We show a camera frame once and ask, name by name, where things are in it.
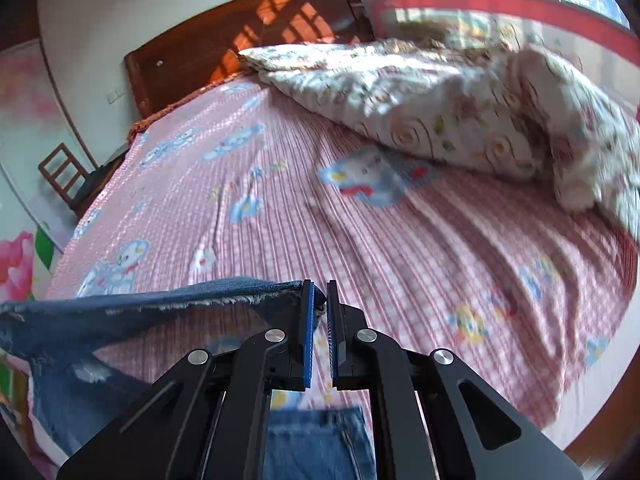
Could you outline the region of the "blue denim jeans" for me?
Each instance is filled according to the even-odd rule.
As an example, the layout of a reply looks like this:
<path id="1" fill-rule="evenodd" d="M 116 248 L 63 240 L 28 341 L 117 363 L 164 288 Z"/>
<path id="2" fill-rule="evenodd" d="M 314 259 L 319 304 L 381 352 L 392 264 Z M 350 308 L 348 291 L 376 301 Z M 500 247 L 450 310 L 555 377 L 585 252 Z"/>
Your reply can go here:
<path id="1" fill-rule="evenodd" d="M 168 292 L 6 301 L 1 347 L 29 368 L 43 451 L 65 462 L 190 351 L 214 356 L 283 330 L 297 344 L 303 283 L 224 278 Z M 268 479 L 371 479 L 375 463 L 360 408 L 308 410 L 299 391 L 272 398 Z"/>

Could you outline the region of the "pink plaid cartoon bed sheet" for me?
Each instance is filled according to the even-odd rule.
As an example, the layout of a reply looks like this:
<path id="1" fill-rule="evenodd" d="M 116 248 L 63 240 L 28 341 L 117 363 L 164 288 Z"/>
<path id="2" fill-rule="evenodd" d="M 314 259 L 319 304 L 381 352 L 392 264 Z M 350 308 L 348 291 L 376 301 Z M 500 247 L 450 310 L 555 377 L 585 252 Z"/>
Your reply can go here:
<path id="1" fill-rule="evenodd" d="M 137 136 L 64 250 L 54 300 L 247 276 L 336 281 L 403 347 L 448 347 L 559 446 L 627 366 L 634 245 L 600 214 L 386 150 L 244 78 Z"/>

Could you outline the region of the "dark clothes on chair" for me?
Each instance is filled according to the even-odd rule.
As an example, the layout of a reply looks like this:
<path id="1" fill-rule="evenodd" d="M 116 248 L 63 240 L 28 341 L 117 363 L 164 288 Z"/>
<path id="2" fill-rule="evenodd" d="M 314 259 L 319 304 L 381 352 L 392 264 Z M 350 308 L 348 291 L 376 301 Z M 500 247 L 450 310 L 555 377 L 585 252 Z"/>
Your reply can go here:
<path id="1" fill-rule="evenodd" d="M 88 175 L 88 179 L 81 185 L 70 202 L 70 209 L 75 214 L 77 220 L 80 220 L 92 203 L 107 185 L 107 182 L 114 176 L 115 171 L 122 166 L 126 155 L 129 152 L 127 145 L 121 146 L 114 155 L 98 169 Z"/>

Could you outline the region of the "orange fringed blanket edge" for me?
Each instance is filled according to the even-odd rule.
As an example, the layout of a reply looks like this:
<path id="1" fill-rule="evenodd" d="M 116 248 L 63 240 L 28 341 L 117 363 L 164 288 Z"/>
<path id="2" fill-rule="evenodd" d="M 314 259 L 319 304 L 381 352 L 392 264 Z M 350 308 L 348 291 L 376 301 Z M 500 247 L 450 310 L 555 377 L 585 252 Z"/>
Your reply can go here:
<path id="1" fill-rule="evenodd" d="M 235 79 L 242 79 L 244 77 L 248 77 L 251 74 L 252 74 L 252 72 L 250 70 L 241 70 L 239 73 L 236 73 L 236 74 L 233 74 L 233 75 L 231 75 L 229 77 L 221 79 L 220 81 L 211 82 L 210 84 L 206 84 L 206 86 L 204 86 L 202 88 L 199 88 L 198 90 L 194 90 L 193 92 L 191 92 L 191 93 L 187 94 L 186 96 L 184 96 L 179 101 L 173 102 L 171 104 L 168 104 L 167 106 L 162 108 L 159 112 L 155 112 L 155 113 L 151 114 L 149 117 L 145 117 L 145 118 L 139 120 L 138 122 L 135 122 L 130 127 L 130 129 L 129 129 L 128 133 L 127 133 L 126 140 L 127 140 L 128 146 L 131 148 L 132 144 L 134 144 L 134 140 L 136 140 L 136 137 L 139 134 L 145 133 L 145 131 L 149 129 L 150 125 L 153 125 L 154 122 L 157 122 L 158 120 L 162 119 L 163 117 L 165 117 L 169 113 L 173 112 L 176 108 L 182 107 L 184 104 L 193 101 L 198 96 L 201 96 L 203 93 L 209 92 L 209 90 L 213 90 L 213 89 L 215 89 L 217 87 L 221 87 L 224 84 L 228 84 L 228 82 L 234 81 Z"/>

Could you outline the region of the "brown wooden headboard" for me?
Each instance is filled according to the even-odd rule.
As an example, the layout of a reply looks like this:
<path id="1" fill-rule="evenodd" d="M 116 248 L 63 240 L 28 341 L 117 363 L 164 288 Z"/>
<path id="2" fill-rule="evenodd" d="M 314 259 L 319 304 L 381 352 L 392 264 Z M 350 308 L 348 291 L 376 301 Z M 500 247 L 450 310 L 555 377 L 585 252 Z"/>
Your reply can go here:
<path id="1" fill-rule="evenodd" d="M 373 39 L 361 0 L 231 0 L 162 32 L 124 62 L 138 112 L 147 118 L 239 73 L 242 50 Z"/>

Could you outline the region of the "brown wooden chair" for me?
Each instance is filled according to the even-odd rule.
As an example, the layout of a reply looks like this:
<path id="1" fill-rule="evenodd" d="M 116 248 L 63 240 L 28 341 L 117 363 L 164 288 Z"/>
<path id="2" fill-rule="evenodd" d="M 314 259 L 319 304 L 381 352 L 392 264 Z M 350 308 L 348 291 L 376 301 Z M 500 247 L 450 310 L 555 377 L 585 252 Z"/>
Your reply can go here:
<path id="1" fill-rule="evenodd" d="M 89 171 L 66 146 L 58 144 L 39 164 L 38 170 L 47 184 L 72 211 L 79 208 L 80 191 L 88 181 Z"/>

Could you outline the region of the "floral sliding wardrobe door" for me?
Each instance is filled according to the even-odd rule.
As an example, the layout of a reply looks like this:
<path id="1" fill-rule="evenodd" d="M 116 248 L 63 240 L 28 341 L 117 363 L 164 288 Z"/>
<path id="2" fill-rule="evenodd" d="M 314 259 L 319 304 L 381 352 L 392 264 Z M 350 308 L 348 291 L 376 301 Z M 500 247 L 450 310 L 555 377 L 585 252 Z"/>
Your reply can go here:
<path id="1" fill-rule="evenodd" d="M 89 161 L 58 102 L 41 42 L 1 52 L 1 299 L 40 300 L 72 238 L 73 211 L 38 169 L 65 144 Z"/>

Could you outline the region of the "floral cream quilt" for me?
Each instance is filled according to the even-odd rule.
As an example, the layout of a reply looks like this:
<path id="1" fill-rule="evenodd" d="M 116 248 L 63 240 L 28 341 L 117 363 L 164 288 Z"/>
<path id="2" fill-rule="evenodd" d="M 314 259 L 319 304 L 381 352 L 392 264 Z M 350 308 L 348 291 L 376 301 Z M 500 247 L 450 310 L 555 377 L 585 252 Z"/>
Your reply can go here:
<path id="1" fill-rule="evenodd" d="M 639 233 L 639 125 L 539 46 L 423 50 L 408 41 L 279 44 L 242 62 L 307 110 L 378 143 L 513 180 Z"/>

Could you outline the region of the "white wall socket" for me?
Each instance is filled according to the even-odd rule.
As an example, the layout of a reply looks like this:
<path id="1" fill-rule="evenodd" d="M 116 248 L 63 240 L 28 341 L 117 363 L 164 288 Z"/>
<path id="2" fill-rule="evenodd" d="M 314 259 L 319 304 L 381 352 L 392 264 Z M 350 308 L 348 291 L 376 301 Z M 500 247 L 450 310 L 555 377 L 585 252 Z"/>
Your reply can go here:
<path id="1" fill-rule="evenodd" d="M 116 87 L 107 93 L 107 103 L 112 105 L 126 94 L 125 90 L 120 87 Z"/>

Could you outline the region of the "red mesh bed rail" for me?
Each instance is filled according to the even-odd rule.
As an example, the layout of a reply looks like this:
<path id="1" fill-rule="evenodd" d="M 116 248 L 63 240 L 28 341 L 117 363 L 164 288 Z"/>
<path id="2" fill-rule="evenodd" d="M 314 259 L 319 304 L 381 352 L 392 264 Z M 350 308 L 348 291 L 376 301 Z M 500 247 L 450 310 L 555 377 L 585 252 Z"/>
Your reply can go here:
<path id="1" fill-rule="evenodd" d="M 631 117 L 639 117 L 639 38 L 608 18 L 553 0 L 378 0 L 372 21 L 381 37 L 407 23 L 439 18 L 477 39 L 512 48 L 539 44 L 566 58 Z"/>

